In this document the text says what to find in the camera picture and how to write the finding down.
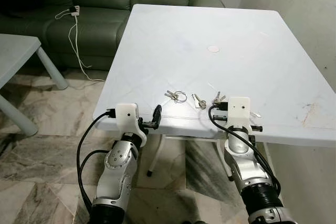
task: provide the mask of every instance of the power strip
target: power strip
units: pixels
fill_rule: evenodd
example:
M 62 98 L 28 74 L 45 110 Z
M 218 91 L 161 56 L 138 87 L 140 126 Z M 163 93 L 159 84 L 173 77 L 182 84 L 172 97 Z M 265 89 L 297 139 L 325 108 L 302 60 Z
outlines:
M 79 5 L 75 5 L 73 7 L 69 8 L 69 11 L 71 11 L 72 17 L 79 16 Z

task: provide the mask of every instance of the white plastic table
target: white plastic table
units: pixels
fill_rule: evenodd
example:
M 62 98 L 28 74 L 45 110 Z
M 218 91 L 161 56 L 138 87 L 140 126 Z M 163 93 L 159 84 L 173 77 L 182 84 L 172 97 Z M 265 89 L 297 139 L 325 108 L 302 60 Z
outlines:
M 0 34 L 0 88 L 35 52 L 57 87 L 65 89 L 68 86 L 67 81 L 42 49 L 41 42 L 37 37 Z M 0 110 L 15 122 L 26 135 L 34 135 L 37 132 L 37 126 L 1 95 Z
M 182 90 L 185 103 L 164 93 Z M 137 103 L 153 133 L 216 138 L 221 132 L 192 93 L 211 105 L 217 92 L 250 97 L 258 142 L 335 146 L 336 95 L 277 12 L 135 5 L 109 71 L 96 118 L 117 103 Z M 116 130 L 104 118 L 96 125 Z

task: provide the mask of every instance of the white power cord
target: white power cord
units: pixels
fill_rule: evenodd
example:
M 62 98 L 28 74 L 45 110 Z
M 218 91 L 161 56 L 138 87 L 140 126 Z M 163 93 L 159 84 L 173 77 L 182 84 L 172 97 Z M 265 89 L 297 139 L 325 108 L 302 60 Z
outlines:
M 85 73 L 85 71 L 84 71 L 84 69 L 83 69 L 83 66 L 84 66 L 85 68 L 90 68 L 90 67 L 92 67 L 92 66 L 86 66 L 86 65 L 83 63 L 83 61 L 79 58 L 78 43 L 77 43 L 77 38 L 78 38 L 78 20 L 77 20 L 77 16 L 79 16 L 79 6 L 75 6 L 75 9 L 76 9 L 75 12 L 70 12 L 70 9 L 63 10 L 63 11 L 60 12 L 59 14 L 55 15 L 55 19 L 60 19 L 60 18 L 62 18 L 63 16 L 68 15 L 68 14 L 71 14 L 71 15 L 75 18 L 76 23 L 70 28 L 70 30 L 69 30 L 69 34 L 68 34 L 68 39 L 69 39 L 69 41 L 70 41 L 70 43 L 71 43 L 71 46 L 72 46 L 72 49 L 74 50 L 75 55 L 76 55 L 76 57 L 77 57 L 77 59 L 78 59 L 79 67 L 80 67 L 82 73 L 86 76 L 86 78 L 87 78 L 88 80 L 90 80 L 90 81 L 105 81 L 105 80 L 103 80 L 103 79 L 91 79 L 91 78 L 88 76 L 88 74 Z M 72 31 L 72 29 L 73 29 L 74 27 L 76 28 L 76 36 L 75 36 L 75 45 L 76 45 L 76 48 L 73 46 L 73 43 L 72 43 L 71 38 L 70 38 L 71 31 Z

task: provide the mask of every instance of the marble floor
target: marble floor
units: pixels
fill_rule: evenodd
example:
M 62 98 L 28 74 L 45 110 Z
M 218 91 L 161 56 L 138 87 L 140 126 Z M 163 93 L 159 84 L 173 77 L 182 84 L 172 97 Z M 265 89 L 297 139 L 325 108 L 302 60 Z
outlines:
M 0 90 L 39 128 L 36 135 L 27 137 L 0 113 L 0 224 L 88 221 L 77 185 L 76 149 L 92 122 L 103 82 L 87 81 L 78 70 L 62 74 L 69 82 L 65 90 L 58 90 L 46 72 L 36 69 L 19 72 Z M 89 74 L 107 76 L 105 71 Z M 116 135 L 92 130 L 82 146 L 82 158 L 98 148 L 110 149 Z M 234 183 L 227 180 L 211 142 L 167 140 L 148 178 L 159 142 L 158 135 L 149 135 L 141 150 L 124 223 L 248 223 L 244 204 Z M 99 154 L 83 171 L 91 198 L 102 168 Z

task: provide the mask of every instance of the silver key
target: silver key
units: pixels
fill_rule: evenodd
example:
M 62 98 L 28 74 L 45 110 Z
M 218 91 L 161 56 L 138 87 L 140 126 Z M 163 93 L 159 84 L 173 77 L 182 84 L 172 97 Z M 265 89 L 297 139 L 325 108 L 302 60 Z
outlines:
M 221 98 L 219 98 L 220 96 L 220 91 L 217 93 L 217 96 L 215 97 L 215 99 L 212 101 L 213 105 L 219 104 L 221 101 L 223 101 L 226 98 L 226 95 L 222 96 Z
M 172 100 L 177 101 L 179 99 L 179 95 L 173 93 L 172 91 L 167 90 L 167 93 L 164 94 L 166 97 L 170 97 Z
M 193 98 L 195 100 L 195 106 L 198 103 L 198 106 L 196 106 L 196 108 L 201 108 L 202 110 L 206 108 L 206 101 L 201 100 L 197 94 L 193 94 Z

